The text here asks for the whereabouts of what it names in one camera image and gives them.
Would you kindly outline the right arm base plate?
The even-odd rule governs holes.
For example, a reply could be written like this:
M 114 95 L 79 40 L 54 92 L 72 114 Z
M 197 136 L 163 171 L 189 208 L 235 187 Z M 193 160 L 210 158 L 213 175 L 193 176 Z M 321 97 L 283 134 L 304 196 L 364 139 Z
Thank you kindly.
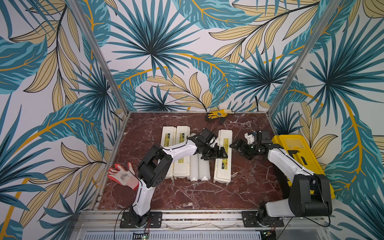
M 264 212 L 243 211 L 241 212 L 242 220 L 245 228 L 255 227 L 283 227 L 284 222 L 281 218 L 270 217 Z

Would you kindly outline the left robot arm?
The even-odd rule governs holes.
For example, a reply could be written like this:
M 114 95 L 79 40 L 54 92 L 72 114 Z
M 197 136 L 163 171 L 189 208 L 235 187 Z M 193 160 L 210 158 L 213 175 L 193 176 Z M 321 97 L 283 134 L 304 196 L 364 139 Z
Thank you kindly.
M 228 154 L 218 144 L 213 146 L 195 140 L 164 148 L 159 144 L 153 145 L 139 164 L 139 189 L 133 203 L 133 211 L 139 216 L 145 216 L 151 209 L 153 194 L 158 185 L 164 180 L 171 164 L 182 158 L 202 155 L 203 160 L 226 159 Z

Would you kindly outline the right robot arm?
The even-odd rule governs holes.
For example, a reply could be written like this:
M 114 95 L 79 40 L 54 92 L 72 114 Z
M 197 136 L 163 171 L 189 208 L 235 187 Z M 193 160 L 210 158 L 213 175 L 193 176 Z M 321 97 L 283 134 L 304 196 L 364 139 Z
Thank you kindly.
M 330 181 L 325 175 L 307 169 L 288 154 L 283 147 L 273 143 L 249 145 L 243 140 L 231 144 L 248 160 L 265 156 L 291 181 L 289 197 L 265 203 L 269 217 L 329 217 L 332 214 Z

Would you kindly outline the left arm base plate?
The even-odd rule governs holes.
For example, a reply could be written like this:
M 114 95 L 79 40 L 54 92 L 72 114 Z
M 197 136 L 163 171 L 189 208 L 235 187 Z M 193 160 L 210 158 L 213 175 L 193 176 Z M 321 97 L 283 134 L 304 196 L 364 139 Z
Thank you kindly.
M 120 228 L 134 229 L 149 226 L 150 229 L 159 229 L 161 228 L 162 220 L 162 212 L 149 212 L 141 217 L 138 216 L 134 211 L 124 212 L 121 219 Z

